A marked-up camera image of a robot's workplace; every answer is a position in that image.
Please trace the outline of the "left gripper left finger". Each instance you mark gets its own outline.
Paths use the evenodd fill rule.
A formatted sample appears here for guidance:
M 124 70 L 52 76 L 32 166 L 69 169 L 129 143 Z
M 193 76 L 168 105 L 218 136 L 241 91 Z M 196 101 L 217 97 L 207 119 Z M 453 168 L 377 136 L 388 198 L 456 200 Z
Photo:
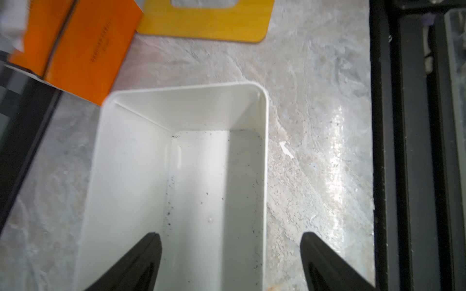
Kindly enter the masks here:
M 162 243 L 160 235 L 146 234 L 89 291 L 152 291 L 160 267 Z

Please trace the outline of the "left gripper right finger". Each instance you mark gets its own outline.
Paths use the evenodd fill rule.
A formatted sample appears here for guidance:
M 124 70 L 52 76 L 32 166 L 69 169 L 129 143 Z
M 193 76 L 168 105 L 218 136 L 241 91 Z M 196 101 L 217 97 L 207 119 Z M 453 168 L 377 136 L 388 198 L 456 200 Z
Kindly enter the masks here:
M 376 290 L 313 232 L 302 235 L 300 255 L 310 291 Z

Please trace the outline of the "white tissue box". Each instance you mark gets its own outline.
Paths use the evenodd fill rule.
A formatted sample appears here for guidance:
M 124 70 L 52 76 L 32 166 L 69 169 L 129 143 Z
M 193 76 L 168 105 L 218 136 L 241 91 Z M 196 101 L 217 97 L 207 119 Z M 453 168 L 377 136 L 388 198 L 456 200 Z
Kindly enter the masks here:
M 101 106 L 73 289 L 146 234 L 157 291 L 262 291 L 268 93 L 235 82 L 111 93 Z

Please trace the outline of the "orange tissue pack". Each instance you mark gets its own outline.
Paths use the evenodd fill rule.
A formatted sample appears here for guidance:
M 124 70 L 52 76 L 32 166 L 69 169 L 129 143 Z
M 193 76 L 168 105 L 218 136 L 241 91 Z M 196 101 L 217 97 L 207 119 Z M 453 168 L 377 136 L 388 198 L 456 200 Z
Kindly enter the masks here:
M 102 105 L 143 16 L 135 1 L 28 1 L 22 48 L 7 64 Z

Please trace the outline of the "yellow bamboo lid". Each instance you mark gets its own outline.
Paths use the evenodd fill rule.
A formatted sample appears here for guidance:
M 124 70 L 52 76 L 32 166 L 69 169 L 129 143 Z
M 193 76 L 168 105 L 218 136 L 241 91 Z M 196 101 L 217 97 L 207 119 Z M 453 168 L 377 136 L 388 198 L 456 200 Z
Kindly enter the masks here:
M 146 1 L 137 27 L 142 35 L 205 40 L 261 42 L 274 1 L 238 1 L 227 8 L 175 7 L 171 1 Z

